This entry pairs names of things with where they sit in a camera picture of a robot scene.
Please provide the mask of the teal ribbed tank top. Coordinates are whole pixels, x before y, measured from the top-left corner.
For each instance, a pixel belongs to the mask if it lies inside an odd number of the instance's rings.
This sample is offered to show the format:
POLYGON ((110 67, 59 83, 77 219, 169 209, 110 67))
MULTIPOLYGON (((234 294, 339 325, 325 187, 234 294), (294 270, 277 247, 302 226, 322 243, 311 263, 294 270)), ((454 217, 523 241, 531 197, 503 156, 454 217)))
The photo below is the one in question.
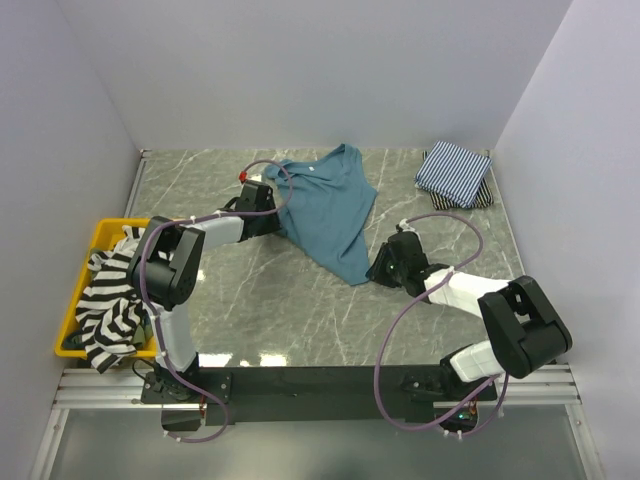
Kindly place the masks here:
POLYGON ((283 235, 348 285, 365 283, 364 227, 377 191, 366 179, 360 150, 342 144, 316 161, 269 165, 263 175, 287 201, 278 212, 283 235))

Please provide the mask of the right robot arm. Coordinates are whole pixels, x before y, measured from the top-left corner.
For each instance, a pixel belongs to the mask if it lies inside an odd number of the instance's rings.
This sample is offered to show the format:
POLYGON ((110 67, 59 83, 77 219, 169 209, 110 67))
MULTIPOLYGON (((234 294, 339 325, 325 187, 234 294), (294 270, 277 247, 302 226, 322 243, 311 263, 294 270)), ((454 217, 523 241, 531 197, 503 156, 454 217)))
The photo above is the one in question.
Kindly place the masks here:
POLYGON ((523 379, 573 346, 558 312, 532 277, 489 279, 431 263, 419 236, 399 231, 384 242, 367 278, 426 303, 452 307, 480 318, 488 339, 463 347, 440 361, 439 387, 460 399, 474 383, 504 373, 523 379))

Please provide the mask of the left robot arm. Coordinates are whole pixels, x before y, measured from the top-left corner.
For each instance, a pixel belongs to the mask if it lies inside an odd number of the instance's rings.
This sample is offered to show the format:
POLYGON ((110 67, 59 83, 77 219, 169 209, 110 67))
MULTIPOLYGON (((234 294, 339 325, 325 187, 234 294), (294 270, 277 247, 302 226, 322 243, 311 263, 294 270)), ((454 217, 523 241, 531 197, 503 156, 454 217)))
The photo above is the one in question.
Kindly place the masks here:
POLYGON ((239 196, 204 217, 151 218, 127 269, 127 281, 143 302, 156 339, 156 362, 166 375, 164 389, 176 401, 193 399, 200 378, 191 371, 198 353, 186 303, 197 283, 202 254, 275 233, 280 222, 269 185, 247 180, 239 196))

